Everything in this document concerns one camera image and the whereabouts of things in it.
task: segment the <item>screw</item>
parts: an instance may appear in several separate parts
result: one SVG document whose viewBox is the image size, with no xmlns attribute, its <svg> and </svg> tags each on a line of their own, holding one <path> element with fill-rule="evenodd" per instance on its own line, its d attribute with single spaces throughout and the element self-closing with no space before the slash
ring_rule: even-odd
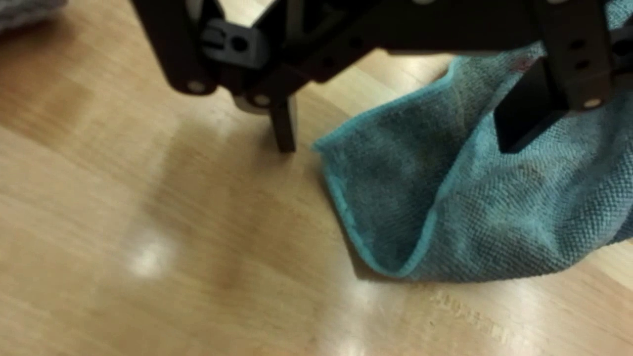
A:
<svg viewBox="0 0 633 356">
<path fill-rule="evenodd" d="M 206 90 L 206 85 L 198 82 L 197 80 L 190 80 L 187 83 L 187 89 L 195 94 L 200 94 Z"/>
<path fill-rule="evenodd" d="M 585 101 L 585 109 L 597 108 L 600 105 L 602 105 L 602 99 L 595 98 Z"/>
<path fill-rule="evenodd" d="M 270 104 L 270 98 L 264 94 L 256 95 L 253 98 L 253 101 L 257 104 L 257 106 L 268 106 Z"/>
</svg>

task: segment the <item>mounting hole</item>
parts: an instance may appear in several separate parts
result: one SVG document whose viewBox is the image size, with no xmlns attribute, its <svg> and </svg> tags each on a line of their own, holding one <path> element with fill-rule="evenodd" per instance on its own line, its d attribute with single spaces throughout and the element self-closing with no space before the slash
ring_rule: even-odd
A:
<svg viewBox="0 0 633 356">
<path fill-rule="evenodd" d="M 231 38 L 231 47 L 236 52 L 244 52 L 248 48 L 248 42 L 245 38 L 236 36 Z"/>
<path fill-rule="evenodd" d="M 360 37 L 354 37 L 352 39 L 349 40 L 349 47 L 352 48 L 362 48 L 363 47 L 363 39 L 361 39 Z"/>
<path fill-rule="evenodd" d="M 334 67 L 334 59 L 332 57 L 327 57 L 323 59 L 323 66 L 325 68 L 332 68 Z"/>
<path fill-rule="evenodd" d="M 633 41 L 623 39 L 613 44 L 613 53 L 624 57 L 630 53 L 633 53 Z"/>
<path fill-rule="evenodd" d="M 576 70 L 583 70 L 589 66 L 589 61 L 580 61 L 576 63 Z"/>
<path fill-rule="evenodd" d="M 585 45 L 587 44 L 587 42 L 585 42 L 585 40 L 583 39 L 577 39 L 576 41 L 573 41 L 570 45 L 569 48 L 575 50 L 581 49 L 583 48 Z"/>
</svg>

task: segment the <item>robotic arm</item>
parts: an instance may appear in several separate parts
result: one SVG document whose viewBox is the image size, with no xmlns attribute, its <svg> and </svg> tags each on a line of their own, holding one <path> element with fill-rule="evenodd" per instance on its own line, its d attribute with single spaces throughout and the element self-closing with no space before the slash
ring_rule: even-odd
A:
<svg viewBox="0 0 633 356">
<path fill-rule="evenodd" d="M 605 0 L 275 0 L 251 27 L 216 0 L 132 0 L 170 85 L 228 89 L 270 116 L 279 150 L 296 149 L 293 95 L 375 48 L 392 54 L 506 51 L 543 41 L 495 110 L 499 148 L 521 151 L 570 111 L 633 90 L 633 16 L 609 32 Z"/>
</svg>

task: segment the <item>microfiber cloth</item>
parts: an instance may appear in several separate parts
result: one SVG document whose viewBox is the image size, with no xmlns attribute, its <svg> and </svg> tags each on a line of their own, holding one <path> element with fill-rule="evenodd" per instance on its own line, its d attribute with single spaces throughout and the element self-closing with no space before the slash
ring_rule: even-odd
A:
<svg viewBox="0 0 633 356">
<path fill-rule="evenodd" d="M 633 1 L 608 6 L 610 25 Z M 437 82 L 318 140 L 360 257 L 380 274 L 481 282 L 569 268 L 633 236 L 633 94 L 560 120 L 517 155 L 493 110 L 540 44 L 458 57 Z"/>
<path fill-rule="evenodd" d="M 0 32 L 41 21 L 66 0 L 0 0 Z"/>
</svg>

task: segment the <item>wooden floor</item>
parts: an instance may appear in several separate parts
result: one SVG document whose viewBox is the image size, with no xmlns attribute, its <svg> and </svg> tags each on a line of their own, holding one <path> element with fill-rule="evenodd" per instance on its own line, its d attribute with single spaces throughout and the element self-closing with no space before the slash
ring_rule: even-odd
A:
<svg viewBox="0 0 633 356">
<path fill-rule="evenodd" d="M 0 355 L 633 355 L 631 242 L 504 283 L 354 268 L 309 146 L 448 60 L 308 86 L 282 156 L 225 91 L 169 88 L 126 0 L 0 37 Z"/>
</svg>

